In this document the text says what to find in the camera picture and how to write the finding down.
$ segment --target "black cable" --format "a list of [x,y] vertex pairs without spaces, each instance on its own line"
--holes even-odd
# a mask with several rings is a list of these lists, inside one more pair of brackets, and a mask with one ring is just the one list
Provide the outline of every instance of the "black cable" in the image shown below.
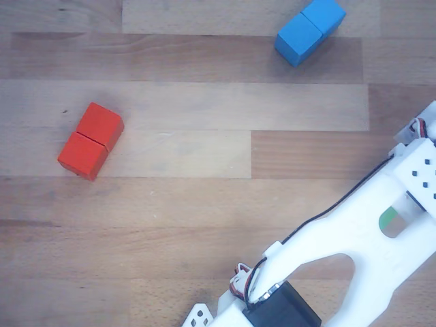
[[427,134],[427,124],[424,119],[422,120],[422,129],[424,130],[424,137],[429,138],[429,135]]
[[[353,192],[355,192],[355,190],[357,190],[363,183],[365,183],[373,174],[375,174],[381,167],[383,167],[386,163],[388,163],[392,158],[394,157],[394,155],[391,155],[389,158],[383,160],[381,163],[379,163],[377,166],[375,166],[364,178],[362,178],[359,183],[357,183],[356,185],[353,186],[352,189],[350,189],[342,198],[340,198],[335,204],[333,204],[330,208],[328,208],[327,210],[324,210],[322,213],[306,220],[304,223],[302,223],[300,226],[298,226],[297,229],[295,229],[291,234],[289,234],[282,242],[281,244],[285,244],[291,237],[293,237],[293,235],[295,235],[299,230],[301,230],[303,227],[305,227],[308,223],[311,223],[312,221],[321,218],[322,216],[324,216],[325,214],[329,213],[331,210],[333,210],[334,208],[336,208],[338,205],[340,205],[340,203],[342,203],[345,199],[347,199],[350,195],[353,194]],[[248,291],[250,288],[250,284],[253,280],[254,274],[256,272],[256,270],[260,267],[261,264],[263,264],[266,261],[267,257],[263,258],[262,260],[260,260],[253,268],[253,270],[251,271],[251,274],[248,277],[247,280],[247,285],[245,287],[244,290],[244,301],[245,301],[245,305],[247,306],[248,309],[250,309],[250,302],[248,299]]]
[[359,183],[353,186],[352,189],[350,189],[342,198],[340,198],[335,204],[333,204],[330,208],[324,210],[322,213],[306,220],[304,223],[299,225],[296,230],[294,230],[291,234],[289,234],[282,242],[281,244],[285,244],[293,235],[295,235],[299,230],[301,230],[303,227],[305,227],[308,223],[311,223],[312,221],[321,218],[325,214],[329,213],[331,210],[336,208],[338,205],[340,205],[345,199],[347,199],[350,195],[353,194],[355,190],[357,190],[363,183],[365,183],[376,171],[378,171],[382,166],[384,166],[389,160],[391,160],[394,157],[394,155],[391,155],[389,158],[383,160],[381,163],[379,163],[377,166],[375,166],[364,178],[362,178]]
[[250,301],[248,299],[248,290],[250,288],[251,281],[253,280],[253,277],[254,277],[256,270],[260,267],[261,264],[263,264],[266,261],[266,259],[267,259],[267,257],[262,258],[262,260],[260,260],[254,266],[253,270],[251,271],[251,274],[248,276],[247,285],[245,286],[245,290],[244,290],[244,301],[245,301],[245,305],[247,306],[248,309],[250,309]]

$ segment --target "wire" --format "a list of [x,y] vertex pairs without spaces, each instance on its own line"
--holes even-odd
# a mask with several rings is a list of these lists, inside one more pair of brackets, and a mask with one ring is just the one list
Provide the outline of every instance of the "wire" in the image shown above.
[[[352,189],[350,189],[342,198],[340,198],[335,204],[333,204],[330,208],[324,210],[322,213],[306,220],[304,223],[302,223],[300,226],[298,226],[291,234],[289,234],[282,242],[281,244],[285,244],[289,239],[291,239],[291,237],[293,237],[293,235],[295,235],[298,231],[300,231],[303,227],[305,227],[308,223],[311,223],[312,221],[321,218],[322,216],[324,216],[325,214],[329,213],[330,211],[332,211],[333,209],[335,209],[338,205],[340,205],[343,201],[345,201],[350,195],[353,194],[353,192],[355,192],[355,190],[357,190],[363,183],[365,183],[371,176],[373,176],[381,167],[383,167],[386,163],[388,163],[392,158],[394,157],[394,155],[389,156],[387,159],[383,160],[381,163],[379,163],[377,166],[375,166],[365,177],[363,177],[359,183],[357,183],[356,185],[353,186]],[[253,270],[251,271],[251,274],[249,275],[247,282],[245,284],[245,290],[244,290],[244,301],[245,304],[247,306],[248,309],[250,309],[250,302],[249,302],[249,288],[250,288],[250,284],[253,280],[254,274],[256,272],[256,270],[260,267],[261,264],[263,264],[265,261],[267,260],[267,257],[262,258],[262,260],[260,260],[253,268]]]
[[251,274],[248,276],[247,278],[247,282],[245,283],[245,290],[244,290],[244,301],[245,301],[245,305],[247,306],[248,309],[250,309],[250,301],[248,299],[248,291],[250,288],[250,284],[251,281],[253,280],[254,274],[256,272],[256,270],[260,267],[261,264],[263,264],[268,258],[262,258],[262,260],[260,260],[253,268],[253,270],[251,271]]
[[336,208],[338,205],[340,205],[344,200],[346,200],[350,195],[353,194],[355,190],[357,190],[363,183],[365,183],[371,176],[374,175],[376,171],[378,171],[382,166],[384,166],[388,161],[390,161],[394,155],[391,155],[389,158],[383,160],[381,163],[376,165],[364,178],[362,178],[359,183],[353,186],[352,189],[350,189],[342,198],[340,198],[335,204],[333,204],[330,208],[324,210],[322,213],[306,220],[304,223],[299,225],[291,234],[289,234],[282,242],[281,244],[285,244],[293,235],[295,235],[299,230],[301,230],[303,227],[305,227],[308,223],[311,223],[312,221],[321,218],[322,216],[329,213],[331,210]]

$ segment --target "wood grain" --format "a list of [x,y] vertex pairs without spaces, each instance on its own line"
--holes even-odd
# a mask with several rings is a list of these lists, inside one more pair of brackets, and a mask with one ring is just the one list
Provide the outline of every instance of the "wood grain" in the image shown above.
[[[205,302],[217,306],[217,297],[225,292],[222,280],[183,279],[179,283],[167,279],[135,279],[132,281],[131,326],[146,327],[146,322],[164,326],[180,326],[191,307],[186,302]],[[345,280],[290,279],[290,283],[314,308],[323,322],[337,311],[343,301],[349,282]],[[435,310],[426,305],[431,301],[435,286],[425,282],[408,281],[395,293],[392,305],[371,326],[431,326]],[[159,303],[155,310],[150,303]]]
[[[273,44],[309,0],[0,0],[0,326],[215,314],[237,262],[386,158],[436,97],[436,5],[337,2],[294,68]],[[89,102],[126,127],[94,183],[56,161]],[[326,322],[353,273],[335,255],[290,281]],[[435,276],[433,256],[373,326],[433,326]]]
[[[56,127],[0,129],[0,175],[73,176],[57,162],[73,132]],[[249,131],[153,131],[128,122],[100,176],[251,176]]]
[[381,0],[381,35],[384,37],[436,37],[436,3],[427,0]]
[[0,80],[0,98],[5,126],[71,129],[97,102],[129,130],[369,129],[364,85]]
[[[310,1],[126,0],[123,31],[147,34],[276,36]],[[348,17],[340,36],[379,36],[379,0],[339,0]]]
[[286,228],[335,203],[355,181],[66,177],[0,179],[0,226]]
[[129,326],[127,280],[2,279],[5,327]]
[[121,31],[123,0],[0,1],[2,31]]
[[364,81],[385,84],[436,84],[436,40],[364,39]]
[[433,86],[369,85],[371,131],[395,135],[435,99]]
[[[11,78],[298,84],[362,82],[359,38],[329,38],[295,69],[274,50],[273,37],[113,36],[114,41],[111,41],[105,34],[102,44],[98,37],[77,36],[76,33],[69,37],[63,34],[59,43],[52,33],[39,35],[29,42],[26,50],[11,53]],[[43,42],[42,45],[35,46],[39,42]]]
[[[205,276],[230,279],[235,263],[254,265],[261,253],[272,242],[283,240],[289,230],[30,225],[5,226],[0,232],[1,280],[178,280]],[[292,278],[349,280],[353,271],[354,265],[348,257],[336,255],[302,266]],[[411,280],[434,283],[435,272],[436,258],[431,258]]]
[[392,137],[366,133],[254,131],[251,175],[361,179],[394,145]]
[[192,309],[188,303],[216,308],[227,286],[225,279],[134,279],[130,327],[181,326]]

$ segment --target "red block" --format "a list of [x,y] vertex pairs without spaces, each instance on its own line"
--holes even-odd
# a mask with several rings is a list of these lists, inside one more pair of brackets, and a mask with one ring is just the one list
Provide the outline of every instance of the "red block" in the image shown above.
[[116,113],[91,103],[79,122],[76,131],[104,145],[112,151],[124,130],[123,120]]
[[74,132],[57,158],[66,169],[93,181],[108,157],[104,146]]
[[64,168],[93,181],[123,130],[119,115],[91,103],[58,161]]

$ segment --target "white plastic bracket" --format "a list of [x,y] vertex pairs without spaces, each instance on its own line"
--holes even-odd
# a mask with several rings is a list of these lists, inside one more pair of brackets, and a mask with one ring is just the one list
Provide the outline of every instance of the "white plastic bracket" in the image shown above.
[[207,327],[212,324],[213,317],[204,303],[197,303],[183,323],[182,327]]

